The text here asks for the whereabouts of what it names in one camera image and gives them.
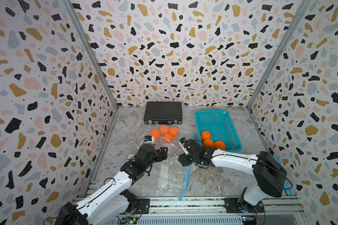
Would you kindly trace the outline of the orange fruit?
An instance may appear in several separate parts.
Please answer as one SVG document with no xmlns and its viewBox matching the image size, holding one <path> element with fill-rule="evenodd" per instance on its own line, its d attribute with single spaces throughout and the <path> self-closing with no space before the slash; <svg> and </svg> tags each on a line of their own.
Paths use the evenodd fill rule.
<svg viewBox="0 0 338 225">
<path fill-rule="evenodd" d="M 220 149 L 220 150 L 226 150 L 226 146 L 225 146 L 225 143 L 222 142 L 222 141 L 216 141 L 214 143 L 214 147 L 217 148 L 217 149 Z"/>
<path fill-rule="evenodd" d="M 204 144 L 205 149 L 214 147 L 214 145 L 215 145 L 214 142 L 211 139 L 205 139 L 203 141 L 203 144 Z"/>
<path fill-rule="evenodd" d="M 204 141 L 204 140 L 207 140 L 207 139 L 211 139 L 211 134 L 208 131 L 203 131 L 201 133 L 201 140 Z"/>
</svg>

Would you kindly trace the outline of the clear zip-top bag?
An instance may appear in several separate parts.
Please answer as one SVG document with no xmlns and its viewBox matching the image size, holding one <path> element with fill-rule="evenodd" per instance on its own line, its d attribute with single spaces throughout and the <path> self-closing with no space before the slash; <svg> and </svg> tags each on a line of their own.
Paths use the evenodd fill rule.
<svg viewBox="0 0 338 225">
<path fill-rule="evenodd" d="M 155 124 L 145 130 L 145 137 L 158 146 L 166 146 L 173 151 L 181 150 L 179 141 L 182 138 L 196 139 L 198 133 L 193 128 L 180 125 Z"/>
<path fill-rule="evenodd" d="M 184 167 L 178 157 L 154 163 L 150 175 L 137 181 L 131 190 L 145 197 L 175 197 L 182 201 L 189 182 L 189 167 Z"/>
</svg>

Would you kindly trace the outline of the teal plastic basket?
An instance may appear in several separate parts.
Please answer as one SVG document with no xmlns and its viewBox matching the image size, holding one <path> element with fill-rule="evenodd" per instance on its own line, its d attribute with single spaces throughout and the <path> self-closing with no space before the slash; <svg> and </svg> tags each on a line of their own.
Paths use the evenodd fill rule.
<svg viewBox="0 0 338 225">
<path fill-rule="evenodd" d="M 195 112 L 195 121 L 198 131 L 198 139 L 201 140 L 201 133 L 208 131 L 211 140 L 225 143 L 228 152 L 242 151 L 242 144 L 235 129 L 230 114 L 226 110 L 203 110 Z"/>
</svg>

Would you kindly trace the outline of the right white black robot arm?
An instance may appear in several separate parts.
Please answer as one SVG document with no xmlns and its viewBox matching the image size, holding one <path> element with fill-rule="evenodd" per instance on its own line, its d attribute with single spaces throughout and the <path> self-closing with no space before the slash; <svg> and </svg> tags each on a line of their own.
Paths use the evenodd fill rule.
<svg viewBox="0 0 338 225">
<path fill-rule="evenodd" d="M 223 167 L 245 172 L 255 178 L 255 185 L 244 188 L 236 202 L 226 204 L 229 211 L 249 212 L 265 198 L 282 196 L 287 171 L 268 152 L 261 151 L 257 155 L 231 153 L 186 138 L 181 138 L 179 145 L 184 151 L 178 157 L 182 166 L 194 163 L 201 169 Z"/>
</svg>

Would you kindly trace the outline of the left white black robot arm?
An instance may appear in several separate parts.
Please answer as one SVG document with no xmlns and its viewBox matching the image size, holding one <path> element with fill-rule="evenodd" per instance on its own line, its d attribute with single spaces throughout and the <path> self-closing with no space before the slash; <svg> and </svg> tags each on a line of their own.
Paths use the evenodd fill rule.
<svg viewBox="0 0 338 225">
<path fill-rule="evenodd" d="M 65 204 L 55 219 L 56 225 L 99 225 L 124 212 L 136 208 L 137 197 L 129 188 L 146 173 L 153 164 L 168 158 L 168 148 L 154 144 L 141 145 L 138 152 L 124 163 L 120 171 L 100 189 L 76 204 Z"/>
</svg>

